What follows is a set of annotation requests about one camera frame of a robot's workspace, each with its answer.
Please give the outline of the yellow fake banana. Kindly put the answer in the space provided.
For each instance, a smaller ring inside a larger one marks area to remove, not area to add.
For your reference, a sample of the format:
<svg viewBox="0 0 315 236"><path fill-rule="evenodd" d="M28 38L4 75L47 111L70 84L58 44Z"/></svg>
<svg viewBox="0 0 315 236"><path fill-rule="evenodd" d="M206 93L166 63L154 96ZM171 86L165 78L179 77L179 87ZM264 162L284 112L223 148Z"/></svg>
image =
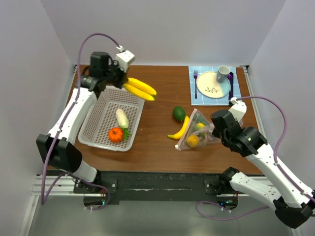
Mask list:
<svg viewBox="0 0 315 236"><path fill-rule="evenodd" d="M128 78L128 81L123 84L123 87L129 93L146 101L154 101L154 96L157 95L153 87L136 78Z"/></svg>

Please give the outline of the clear zip top bag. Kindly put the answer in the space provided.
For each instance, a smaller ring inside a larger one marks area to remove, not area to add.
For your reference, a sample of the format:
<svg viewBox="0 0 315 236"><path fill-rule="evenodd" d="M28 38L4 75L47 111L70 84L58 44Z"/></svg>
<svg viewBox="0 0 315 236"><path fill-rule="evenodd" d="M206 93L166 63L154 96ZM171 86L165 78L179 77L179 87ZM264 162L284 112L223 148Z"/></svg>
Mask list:
<svg viewBox="0 0 315 236"><path fill-rule="evenodd" d="M214 128L214 124L206 119L201 111L194 109L189 118L188 126L175 145L175 149L179 151L197 150L206 145L219 143L221 140L212 134Z"/></svg>

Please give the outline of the yellow orange fake pear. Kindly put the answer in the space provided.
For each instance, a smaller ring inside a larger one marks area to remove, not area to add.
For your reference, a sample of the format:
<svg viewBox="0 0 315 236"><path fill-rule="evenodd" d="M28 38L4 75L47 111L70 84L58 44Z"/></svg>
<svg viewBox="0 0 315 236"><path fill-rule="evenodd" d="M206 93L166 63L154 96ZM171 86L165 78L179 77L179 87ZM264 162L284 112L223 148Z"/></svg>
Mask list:
<svg viewBox="0 0 315 236"><path fill-rule="evenodd" d="M186 143L189 147L195 148L199 144L199 137L195 134L191 134L187 137Z"/></svg>

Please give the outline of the white fake radish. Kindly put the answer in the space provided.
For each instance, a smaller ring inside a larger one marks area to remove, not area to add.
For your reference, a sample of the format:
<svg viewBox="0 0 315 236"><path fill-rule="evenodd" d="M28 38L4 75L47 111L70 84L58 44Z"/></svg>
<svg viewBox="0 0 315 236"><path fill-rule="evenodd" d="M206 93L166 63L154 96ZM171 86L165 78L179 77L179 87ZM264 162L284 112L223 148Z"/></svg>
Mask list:
<svg viewBox="0 0 315 236"><path fill-rule="evenodd" d="M116 110L116 119L119 127L123 130L123 140L128 139L128 137L131 135L129 131L129 121L125 112L122 109Z"/></svg>

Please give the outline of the green fake vegetable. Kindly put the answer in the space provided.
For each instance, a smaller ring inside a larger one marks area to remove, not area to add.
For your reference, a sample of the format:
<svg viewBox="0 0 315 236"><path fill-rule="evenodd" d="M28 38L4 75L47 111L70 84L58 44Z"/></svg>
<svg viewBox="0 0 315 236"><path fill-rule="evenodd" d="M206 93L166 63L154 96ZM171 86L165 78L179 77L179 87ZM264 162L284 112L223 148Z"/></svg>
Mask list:
<svg viewBox="0 0 315 236"><path fill-rule="evenodd" d="M186 117L186 112L185 112L185 110L182 107L176 106L173 109L173 118L176 121L182 122L182 121L184 121L185 117Z"/></svg>

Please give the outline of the yellow fake fruit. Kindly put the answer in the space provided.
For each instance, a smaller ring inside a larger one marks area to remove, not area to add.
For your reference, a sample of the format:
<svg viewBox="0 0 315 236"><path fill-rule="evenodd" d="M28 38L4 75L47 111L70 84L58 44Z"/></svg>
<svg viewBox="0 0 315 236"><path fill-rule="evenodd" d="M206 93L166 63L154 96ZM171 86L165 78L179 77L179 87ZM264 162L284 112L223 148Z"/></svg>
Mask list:
<svg viewBox="0 0 315 236"><path fill-rule="evenodd" d="M183 125L182 125L181 129L175 134L168 134L167 137L170 138L170 139L173 139L173 140L181 139L181 137L185 133L185 130L186 130L187 126L188 126L188 123L189 123L189 117L185 116L184 122L183 122Z"/></svg>

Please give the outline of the white perforated plastic basket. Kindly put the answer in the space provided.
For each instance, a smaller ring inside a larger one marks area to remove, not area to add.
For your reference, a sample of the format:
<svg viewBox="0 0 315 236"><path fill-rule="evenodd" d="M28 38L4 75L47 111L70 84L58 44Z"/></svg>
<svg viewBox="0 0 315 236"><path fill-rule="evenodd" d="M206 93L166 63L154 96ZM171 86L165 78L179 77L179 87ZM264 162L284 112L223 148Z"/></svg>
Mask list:
<svg viewBox="0 0 315 236"><path fill-rule="evenodd" d="M112 151L128 151L133 144L145 101L125 89L107 86L91 107L78 134L79 142ZM110 141L110 129L118 127L116 110L122 109L129 121L131 135L124 141Z"/></svg>

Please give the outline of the orange fake fruit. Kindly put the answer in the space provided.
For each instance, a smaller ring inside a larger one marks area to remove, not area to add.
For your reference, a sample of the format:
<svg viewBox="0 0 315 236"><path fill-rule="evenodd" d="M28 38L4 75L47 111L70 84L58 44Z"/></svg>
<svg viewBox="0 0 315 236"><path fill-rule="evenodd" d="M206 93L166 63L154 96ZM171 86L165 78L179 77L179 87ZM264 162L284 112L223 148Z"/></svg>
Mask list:
<svg viewBox="0 0 315 236"><path fill-rule="evenodd" d="M124 139L124 132L120 127L114 127L110 129L108 133L108 138L113 143L122 142Z"/></svg>

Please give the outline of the dark green fake cucumber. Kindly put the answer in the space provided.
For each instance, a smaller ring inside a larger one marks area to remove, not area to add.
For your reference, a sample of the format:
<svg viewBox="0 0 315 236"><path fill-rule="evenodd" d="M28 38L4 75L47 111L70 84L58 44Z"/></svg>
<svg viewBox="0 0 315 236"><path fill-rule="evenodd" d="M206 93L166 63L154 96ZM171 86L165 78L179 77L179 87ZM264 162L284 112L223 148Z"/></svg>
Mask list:
<svg viewBox="0 0 315 236"><path fill-rule="evenodd" d="M205 126L211 124L211 122L208 121L207 119L205 119L204 116L201 115L201 114L196 114L196 115L194 115L194 119L195 119L195 122L196 122L196 123L202 123L202 124L205 125Z"/></svg>

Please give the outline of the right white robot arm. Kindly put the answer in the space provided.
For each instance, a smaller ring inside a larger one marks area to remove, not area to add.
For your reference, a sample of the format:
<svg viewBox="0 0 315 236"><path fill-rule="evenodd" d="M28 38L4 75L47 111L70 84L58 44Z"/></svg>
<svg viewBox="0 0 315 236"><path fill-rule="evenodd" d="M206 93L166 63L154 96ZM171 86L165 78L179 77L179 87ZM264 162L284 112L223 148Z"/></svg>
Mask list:
<svg viewBox="0 0 315 236"><path fill-rule="evenodd" d="M314 190L295 177L282 161L274 160L272 147L256 128L242 128L228 110L213 113L211 120L215 137L232 152L253 163L272 183L272 186L262 184L230 167L219 176L221 191L248 194L272 209L290 228L296 229L305 223L315 208L310 199L315 195Z"/></svg>

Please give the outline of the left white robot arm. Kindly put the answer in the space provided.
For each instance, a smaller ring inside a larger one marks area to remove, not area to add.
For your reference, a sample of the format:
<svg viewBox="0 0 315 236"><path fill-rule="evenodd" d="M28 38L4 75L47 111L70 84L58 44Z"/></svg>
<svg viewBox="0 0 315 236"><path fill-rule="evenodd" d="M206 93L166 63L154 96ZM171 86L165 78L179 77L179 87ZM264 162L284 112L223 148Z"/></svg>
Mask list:
<svg viewBox="0 0 315 236"><path fill-rule="evenodd" d="M106 52L93 52L90 65L78 77L78 85L57 123L46 135L40 134L36 145L44 167L42 184L46 183L48 166L61 170L79 180L91 193L100 191L99 170L87 164L74 146L78 131L89 110L107 86L122 88L127 82L127 71L135 56L128 50L119 50L115 58Z"/></svg>

